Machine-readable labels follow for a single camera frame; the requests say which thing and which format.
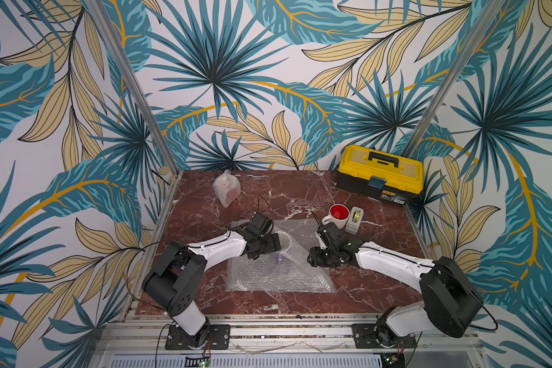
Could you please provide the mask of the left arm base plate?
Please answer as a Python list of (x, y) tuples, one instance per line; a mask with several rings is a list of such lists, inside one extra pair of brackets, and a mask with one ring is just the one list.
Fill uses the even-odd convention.
[(231, 326), (228, 324), (204, 323), (196, 334), (189, 335), (177, 325), (170, 327), (165, 349), (167, 351), (201, 350), (209, 348), (211, 351), (228, 350), (231, 337)]

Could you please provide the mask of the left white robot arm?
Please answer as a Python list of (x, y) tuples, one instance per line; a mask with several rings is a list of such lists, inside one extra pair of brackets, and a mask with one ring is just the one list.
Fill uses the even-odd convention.
[(151, 267), (142, 290), (186, 336), (203, 337), (208, 331), (208, 318), (194, 299), (205, 272), (229, 259), (246, 256), (256, 260), (281, 251), (273, 226), (272, 219), (256, 213), (213, 239), (190, 244), (172, 241)]

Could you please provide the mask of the yellow black toolbox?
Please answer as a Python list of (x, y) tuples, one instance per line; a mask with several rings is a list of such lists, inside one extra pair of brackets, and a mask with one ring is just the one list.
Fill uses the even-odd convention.
[(350, 145), (337, 170), (337, 188), (405, 205), (423, 191), (423, 164), (413, 159)]

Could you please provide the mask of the clear bubble wrap sheet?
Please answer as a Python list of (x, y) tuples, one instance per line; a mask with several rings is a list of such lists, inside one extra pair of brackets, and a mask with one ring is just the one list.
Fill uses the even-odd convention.
[(317, 224), (311, 219), (274, 222), (281, 251), (252, 260), (244, 255), (228, 260), (227, 291), (301, 292), (334, 294), (329, 271), (308, 263), (309, 251), (318, 245)]
[(241, 184), (237, 177), (226, 170), (213, 182), (213, 190), (216, 198), (224, 208), (228, 208), (239, 196), (241, 196)]

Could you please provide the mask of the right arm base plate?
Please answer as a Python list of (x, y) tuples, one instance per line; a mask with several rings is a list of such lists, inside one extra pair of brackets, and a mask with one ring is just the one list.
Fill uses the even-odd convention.
[(416, 338), (398, 337), (389, 328), (378, 324), (352, 324), (352, 338), (357, 349), (415, 348)]

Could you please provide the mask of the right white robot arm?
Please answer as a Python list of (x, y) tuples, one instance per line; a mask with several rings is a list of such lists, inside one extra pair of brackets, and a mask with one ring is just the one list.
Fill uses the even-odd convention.
[(431, 330), (462, 337), (484, 307), (475, 286), (450, 258), (422, 259), (358, 237), (349, 239), (333, 224), (319, 225), (316, 237), (319, 246), (308, 256), (311, 266), (375, 271), (421, 294), (421, 301), (390, 308), (377, 320), (374, 340), (379, 345), (393, 347), (411, 334)]

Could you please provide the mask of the lavender mug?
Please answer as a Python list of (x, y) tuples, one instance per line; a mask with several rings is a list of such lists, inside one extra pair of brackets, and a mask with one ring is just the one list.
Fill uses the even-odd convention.
[(281, 235), (277, 232), (267, 234), (262, 242), (262, 254), (264, 255), (282, 253), (288, 247), (287, 244), (282, 243)]

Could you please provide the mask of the left aluminium frame post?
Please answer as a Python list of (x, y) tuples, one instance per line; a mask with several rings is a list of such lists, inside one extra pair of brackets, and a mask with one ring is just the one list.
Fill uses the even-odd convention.
[(121, 44), (121, 39), (117, 36), (113, 23), (110, 20), (102, 1), (87, 0), (85, 5), (87, 6), (87, 10), (93, 16), (97, 30), (101, 33), (101, 37), (103, 38), (106, 46), (109, 47), (109, 51), (113, 57), (113, 60), (115, 60), (117, 67), (119, 68), (121, 77), (124, 78), (127, 84), (127, 89), (134, 98), (134, 102), (137, 107), (140, 109), (145, 123), (150, 130), (153, 141), (159, 147), (163, 160), (170, 168), (172, 175), (174, 177), (179, 177), (182, 172), (176, 165), (173, 159), (173, 154), (170, 152), (167, 142), (163, 138), (159, 124), (156, 122), (153, 111), (148, 104), (147, 98), (139, 85), (139, 81), (133, 67), (131, 66), (127, 54)]

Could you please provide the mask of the front aluminium rail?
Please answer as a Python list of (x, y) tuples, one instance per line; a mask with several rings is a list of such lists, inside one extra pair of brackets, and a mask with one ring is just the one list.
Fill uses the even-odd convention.
[[(352, 327), (375, 321), (372, 315), (213, 315), (213, 328), (227, 325), (228, 346), (208, 351), (211, 367), (381, 367), (401, 354), (406, 367), (486, 367), (480, 340), (437, 332), (416, 334), (413, 347), (357, 348)], [(188, 347), (169, 351), (168, 320), (130, 319), (109, 324), (98, 342), (90, 367), (188, 367), (204, 354)]]

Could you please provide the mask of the small green white box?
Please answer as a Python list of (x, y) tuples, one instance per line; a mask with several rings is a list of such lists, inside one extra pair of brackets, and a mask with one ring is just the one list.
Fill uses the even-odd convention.
[(348, 217), (345, 231), (352, 235), (356, 235), (360, 229), (361, 222), (363, 220), (364, 211), (362, 208), (353, 207)]

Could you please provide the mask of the right aluminium frame post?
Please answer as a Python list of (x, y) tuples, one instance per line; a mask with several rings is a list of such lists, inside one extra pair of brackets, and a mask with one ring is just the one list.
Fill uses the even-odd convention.
[(471, 28), (471, 34), (466, 38), (462, 45), (462, 50), (455, 56), (455, 59), (447, 70), (446, 76), (439, 85), (435, 92), (429, 106), (424, 111), (424, 115), (418, 122), (416, 128), (412, 131), (412, 136), (409, 139), (408, 144), (405, 145), (402, 154), (404, 156), (411, 156), (416, 149), (418, 142), (423, 138), (429, 125), (432, 122), (432, 118), (436, 115), (438, 109), (441, 107), (446, 95), (450, 92), (450, 89), (458, 80), (458, 77), (463, 72), (466, 64), (475, 53), (476, 48), (484, 38), (485, 33), (492, 24), (493, 19), (498, 14), (501, 6), (504, 5), (504, 1), (488, 1), (483, 7), (482, 12), (478, 17), (478, 21)]

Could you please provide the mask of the aluminium frame post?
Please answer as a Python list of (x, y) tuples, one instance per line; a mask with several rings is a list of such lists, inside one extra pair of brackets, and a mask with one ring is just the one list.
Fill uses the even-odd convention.
[(117, 67), (119, 68), (121, 77), (124, 78), (127, 84), (127, 89), (134, 98), (134, 102), (137, 107), (140, 109), (145, 123), (150, 130), (153, 141), (159, 147), (163, 160), (170, 168), (172, 175), (174, 177), (179, 177), (182, 172), (176, 165), (173, 159), (173, 154), (170, 152), (167, 142), (163, 138), (159, 124), (156, 122), (153, 111), (148, 104), (147, 98), (139, 85), (139, 81), (133, 67), (131, 66), (127, 54), (121, 44), (121, 39), (117, 36), (113, 23), (110, 20), (102, 1), (87, 0), (85, 5), (87, 6), (87, 10), (93, 16), (97, 30), (101, 33), (101, 37), (103, 38), (106, 46), (109, 47), (109, 51), (113, 57), (113, 60), (115, 60)]
[(478, 17), (478, 21), (471, 28), (471, 34), (466, 38), (462, 45), (462, 50), (455, 56), (455, 59), (447, 70), (446, 76), (439, 85), (435, 92), (429, 106), (424, 111), (424, 115), (418, 122), (416, 128), (412, 131), (412, 136), (409, 139), (408, 144), (405, 145), (402, 154), (404, 156), (411, 156), (416, 149), (418, 142), (423, 138), (429, 125), (432, 122), (432, 118), (436, 115), (438, 109), (441, 107), (446, 95), (450, 92), (450, 89), (458, 80), (458, 77), (463, 72), (466, 64), (475, 53), (476, 48), (484, 38), (485, 33), (492, 24), (493, 19), (498, 14), (501, 6), (504, 5), (504, 1), (488, 1), (483, 7), (482, 12)]

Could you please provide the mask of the white mug red inside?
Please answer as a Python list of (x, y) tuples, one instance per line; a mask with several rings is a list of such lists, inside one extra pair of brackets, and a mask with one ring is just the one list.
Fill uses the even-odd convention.
[(334, 224), (338, 229), (345, 228), (347, 221), (350, 217), (350, 210), (342, 204), (334, 204), (329, 210), (328, 214), (323, 217), (321, 223), (323, 225)]

